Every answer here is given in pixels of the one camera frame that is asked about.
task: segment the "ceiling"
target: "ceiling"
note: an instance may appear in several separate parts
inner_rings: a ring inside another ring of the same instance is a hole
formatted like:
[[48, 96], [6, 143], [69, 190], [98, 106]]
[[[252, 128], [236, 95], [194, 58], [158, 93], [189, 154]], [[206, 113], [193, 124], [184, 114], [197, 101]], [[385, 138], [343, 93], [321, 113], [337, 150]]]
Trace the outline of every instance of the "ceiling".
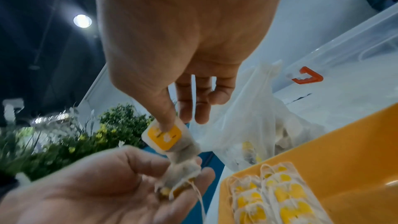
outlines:
[[105, 64], [95, 0], [0, 0], [0, 42], [0, 102], [22, 98], [21, 123], [77, 105]]

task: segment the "orange tray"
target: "orange tray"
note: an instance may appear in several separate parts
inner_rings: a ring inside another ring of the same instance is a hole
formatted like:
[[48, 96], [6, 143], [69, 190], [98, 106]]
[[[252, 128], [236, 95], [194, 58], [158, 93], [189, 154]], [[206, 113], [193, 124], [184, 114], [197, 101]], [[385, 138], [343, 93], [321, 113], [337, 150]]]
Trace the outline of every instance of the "orange tray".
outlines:
[[[334, 224], [398, 223], [398, 104], [235, 173], [292, 162]], [[218, 223], [233, 224], [230, 195], [220, 185]]]

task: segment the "hand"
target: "hand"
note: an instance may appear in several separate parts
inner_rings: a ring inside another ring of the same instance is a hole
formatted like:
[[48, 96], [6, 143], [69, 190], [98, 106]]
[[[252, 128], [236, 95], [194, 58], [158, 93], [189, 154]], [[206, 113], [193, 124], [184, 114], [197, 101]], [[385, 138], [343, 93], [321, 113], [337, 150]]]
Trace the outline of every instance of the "hand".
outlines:
[[[175, 119], [167, 87], [175, 82], [179, 115], [209, 120], [226, 103], [239, 66], [271, 25], [279, 0], [97, 0], [102, 42], [113, 84], [169, 130]], [[212, 91], [211, 78], [216, 77]]]
[[[154, 193], [169, 161], [131, 146], [89, 156], [32, 185], [11, 191], [0, 204], [2, 224], [177, 224], [197, 202], [193, 189], [170, 202]], [[214, 180], [204, 168], [202, 194]]]

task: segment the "light fixture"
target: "light fixture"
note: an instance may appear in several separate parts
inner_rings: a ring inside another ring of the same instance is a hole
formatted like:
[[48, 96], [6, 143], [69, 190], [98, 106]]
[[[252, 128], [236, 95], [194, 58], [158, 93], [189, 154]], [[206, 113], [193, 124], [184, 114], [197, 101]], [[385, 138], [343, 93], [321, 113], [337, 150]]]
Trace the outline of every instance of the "light fixture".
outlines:
[[75, 25], [77, 25], [78, 27], [87, 28], [91, 26], [92, 20], [89, 16], [79, 14], [73, 18], [73, 23], [75, 23]]

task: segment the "orange handle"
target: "orange handle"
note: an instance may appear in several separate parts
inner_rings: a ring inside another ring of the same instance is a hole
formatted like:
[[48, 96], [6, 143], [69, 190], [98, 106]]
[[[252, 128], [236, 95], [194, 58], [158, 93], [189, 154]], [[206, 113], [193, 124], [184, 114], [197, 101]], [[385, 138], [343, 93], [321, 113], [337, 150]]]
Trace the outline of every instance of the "orange handle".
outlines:
[[323, 81], [323, 76], [321, 76], [320, 74], [318, 74], [317, 72], [315, 72], [314, 70], [312, 70], [310, 68], [302, 67], [300, 69], [300, 73], [301, 74], [307, 73], [307, 74], [311, 75], [311, 77], [302, 79], [302, 80], [297, 79], [297, 78], [292, 79], [292, 81], [294, 81], [297, 84], [301, 85], [301, 84], [307, 84], [307, 83], [318, 83], [318, 82]]

